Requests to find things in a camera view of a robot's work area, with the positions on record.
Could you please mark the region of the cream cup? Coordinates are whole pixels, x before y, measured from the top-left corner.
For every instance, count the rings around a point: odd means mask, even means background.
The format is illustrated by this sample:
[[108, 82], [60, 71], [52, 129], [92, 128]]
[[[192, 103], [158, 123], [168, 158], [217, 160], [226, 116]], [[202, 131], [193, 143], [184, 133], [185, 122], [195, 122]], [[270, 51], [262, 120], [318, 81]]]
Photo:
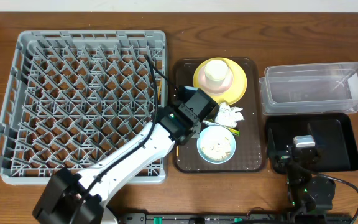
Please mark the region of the cream cup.
[[214, 59], [205, 65], [204, 72], [208, 79], [218, 82], [227, 77], [229, 67], [224, 61]]

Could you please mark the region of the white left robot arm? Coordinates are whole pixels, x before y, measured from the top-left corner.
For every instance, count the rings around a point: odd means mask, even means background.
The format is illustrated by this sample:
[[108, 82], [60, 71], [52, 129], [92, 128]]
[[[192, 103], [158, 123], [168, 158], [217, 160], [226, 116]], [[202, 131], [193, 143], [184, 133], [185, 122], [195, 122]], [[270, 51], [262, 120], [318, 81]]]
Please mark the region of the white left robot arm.
[[39, 223], [116, 223], [106, 205], [145, 166], [166, 156], [206, 117], [185, 104], [159, 108], [157, 117], [114, 154], [72, 174], [62, 168], [51, 176], [32, 214]]

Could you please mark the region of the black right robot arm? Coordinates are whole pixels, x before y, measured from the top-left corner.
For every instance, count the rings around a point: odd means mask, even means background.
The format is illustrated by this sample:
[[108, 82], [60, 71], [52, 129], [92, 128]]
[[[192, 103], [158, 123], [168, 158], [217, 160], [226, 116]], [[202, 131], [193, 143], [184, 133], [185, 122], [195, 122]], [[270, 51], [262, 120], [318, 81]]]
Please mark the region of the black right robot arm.
[[286, 175], [288, 198], [297, 214], [322, 214], [333, 208], [334, 181], [314, 175], [309, 170], [319, 160], [316, 146], [292, 145], [278, 150], [269, 145], [267, 154], [274, 171]]

